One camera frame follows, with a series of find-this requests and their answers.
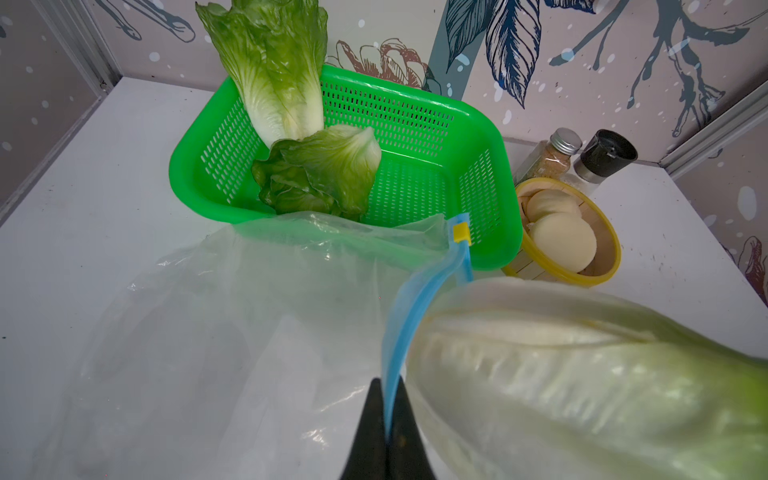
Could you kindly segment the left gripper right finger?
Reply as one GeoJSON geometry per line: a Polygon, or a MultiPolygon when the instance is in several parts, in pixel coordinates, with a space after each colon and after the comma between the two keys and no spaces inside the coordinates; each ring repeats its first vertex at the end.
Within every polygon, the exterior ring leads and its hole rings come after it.
{"type": "Polygon", "coordinates": [[[396,480],[436,479],[402,378],[399,379],[395,394],[391,432],[387,446],[387,478],[396,480]]]}

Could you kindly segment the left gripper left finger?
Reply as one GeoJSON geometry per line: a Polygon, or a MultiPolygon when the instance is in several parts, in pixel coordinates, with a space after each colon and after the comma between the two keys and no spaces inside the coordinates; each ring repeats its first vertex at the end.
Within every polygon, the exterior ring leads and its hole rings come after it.
{"type": "Polygon", "coordinates": [[[384,480],[387,471],[381,381],[370,385],[341,480],[384,480]]]}

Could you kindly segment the clear zipper bag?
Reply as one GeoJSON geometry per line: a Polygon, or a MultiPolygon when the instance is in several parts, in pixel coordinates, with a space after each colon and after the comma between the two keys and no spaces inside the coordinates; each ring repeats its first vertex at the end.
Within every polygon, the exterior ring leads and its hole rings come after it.
{"type": "Polygon", "coordinates": [[[30,477],[341,477],[397,294],[454,227],[290,214],[165,257],[88,337],[30,477]]]}

